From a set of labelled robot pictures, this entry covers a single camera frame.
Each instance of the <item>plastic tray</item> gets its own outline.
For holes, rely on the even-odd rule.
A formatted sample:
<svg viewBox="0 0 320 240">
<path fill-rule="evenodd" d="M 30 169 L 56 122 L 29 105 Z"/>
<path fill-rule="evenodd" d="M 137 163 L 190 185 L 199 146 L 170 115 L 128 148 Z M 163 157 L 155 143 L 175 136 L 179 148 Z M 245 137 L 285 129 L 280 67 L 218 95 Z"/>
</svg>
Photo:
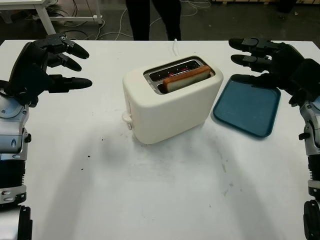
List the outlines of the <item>plastic tray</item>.
<svg viewBox="0 0 320 240">
<path fill-rule="evenodd" d="M 230 78 L 213 108 L 220 121 L 252 136 L 265 138 L 272 132 L 281 92 L 253 87 Z"/>
</svg>

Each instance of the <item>black pants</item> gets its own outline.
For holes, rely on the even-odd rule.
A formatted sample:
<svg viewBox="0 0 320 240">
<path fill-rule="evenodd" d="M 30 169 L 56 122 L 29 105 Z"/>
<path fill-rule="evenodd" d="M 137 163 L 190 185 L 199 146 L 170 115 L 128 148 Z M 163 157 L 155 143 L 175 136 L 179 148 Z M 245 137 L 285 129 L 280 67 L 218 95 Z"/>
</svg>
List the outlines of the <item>black pants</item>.
<svg viewBox="0 0 320 240">
<path fill-rule="evenodd" d="M 152 0 L 154 7 L 159 12 L 168 35 L 168 39 L 181 40 L 179 0 Z M 125 0 L 128 8 L 133 38 L 138 41 L 149 40 L 150 25 L 150 0 Z"/>
</svg>

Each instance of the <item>white toaster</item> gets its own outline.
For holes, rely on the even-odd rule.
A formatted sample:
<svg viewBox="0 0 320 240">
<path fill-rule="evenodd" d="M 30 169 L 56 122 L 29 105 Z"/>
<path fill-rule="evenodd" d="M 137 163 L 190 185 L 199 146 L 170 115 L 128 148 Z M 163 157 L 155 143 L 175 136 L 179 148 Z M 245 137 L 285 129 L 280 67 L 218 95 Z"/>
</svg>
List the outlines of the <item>white toaster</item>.
<svg viewBox="0 0 320 240">
<path fill-rule="evenodd" d="M 211 70 L 206 79 L 165 92 L 164 79 L 202 66 Z M 222 72 L 199 56 L 136 69 L 122 81 L 126 103 L 122 119 L 144 144 L 168 139 L 206 120 L 222 81 Z"/>
</svg>

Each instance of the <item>floor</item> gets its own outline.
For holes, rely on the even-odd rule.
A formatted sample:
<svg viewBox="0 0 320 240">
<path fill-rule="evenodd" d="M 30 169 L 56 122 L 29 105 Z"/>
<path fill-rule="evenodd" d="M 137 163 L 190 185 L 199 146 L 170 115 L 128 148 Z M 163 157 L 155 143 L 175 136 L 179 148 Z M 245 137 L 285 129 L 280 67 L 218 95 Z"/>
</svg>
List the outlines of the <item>floor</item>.
<svg viewBox="0 0 320 240">
<path fill-rule="evenodd" d="M 100 0 L 103 19 L 106 24 L 101 33 L 117 32 L 120 18 L 126 9 L 125 0 Z M 93 0 L 88 0 L 92 10 Z M 90 16 L 86 0 L 76 0 L 78 16 Z M 182 4 L 182 15 L 192 15 L 195 9 L 189 3 Z M 58 0 L 52 8 L 63 9 L 72 14 L 74 5 L 72 0 Z M 0 19 L 0 43 L 12 39 L 40 39 L 46 32 L 39 20 L 28 20 L 25 12 L 17 13 L 12 24 L 5 24 Z M 159 17 L 154 7 L 151 7 L 151 22 Z M 80 30 L 94 40 L 99 26 L 87 22 L 79 27 L 66 27 L 63 22 L 55 22 L 57 32 Z M 121 32 L 131 35 L 128 13 L 123 15 Z M 199 8 L 194 16 L 181 19 L 182 39 L 194 40 L 228 40 L 240 37 L 260 37 L 272 40 L 313 41 L 320 48 L 320 6 L 296 5 L 291 13 L 284 14 L 277 11 L 274 4 L 261 3 L 229 3 L 212 4 L 209 8 Z M 68 32 L 68 37 L 79 40 L 86 35 L 81 32 Z M 114 40 L 117 34 L 108 34 L 100 40 Z M 131 37 L 120 35 L 118 40 L 132 40 Z M 150 28 L 150 40 L 167 40 L 164 24 L 161 20 Z"/>
</svg>

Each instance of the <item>desk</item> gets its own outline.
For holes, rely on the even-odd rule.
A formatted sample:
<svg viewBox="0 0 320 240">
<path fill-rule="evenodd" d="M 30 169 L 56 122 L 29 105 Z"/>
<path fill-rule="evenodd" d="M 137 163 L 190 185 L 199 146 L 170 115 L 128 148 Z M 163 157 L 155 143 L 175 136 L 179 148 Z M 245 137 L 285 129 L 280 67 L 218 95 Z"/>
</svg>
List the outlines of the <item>desk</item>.
<svg viewBox="0 0 320 240">
<path fill-rule="evenodd" d="M 0 47 L 0 79 L 26 41 Z M 303 240 L 309 171 L 304 121 L 282 92 L 273 133 L 257 140 L 213 121 L 153 145 L 136 140 L 121 115 L 122 77 L 170 60 L 172 42 L 79 41 L 89 53 L 87 89 L 39 96 L 30 110 L 25 184 L 34 240 Z M 312 42 L 291 42 L 320 62 Z M 249 68 L 231 62 L 227 41 L 182 41 L 181 55 L 201 54 L 224 74 Z"/>
<path fill-rule="evenodd" d="M 51 21 L 97 21 L 98 24 L 102 23 L 99 0 L 95 0 L 96 15 L 92 17 L 49 17 L 46 10 L 47 1 L 48 0 L 0 0 L 0 10 L 36 9 L 48 35 L 56 33 Z"/>
</svg>

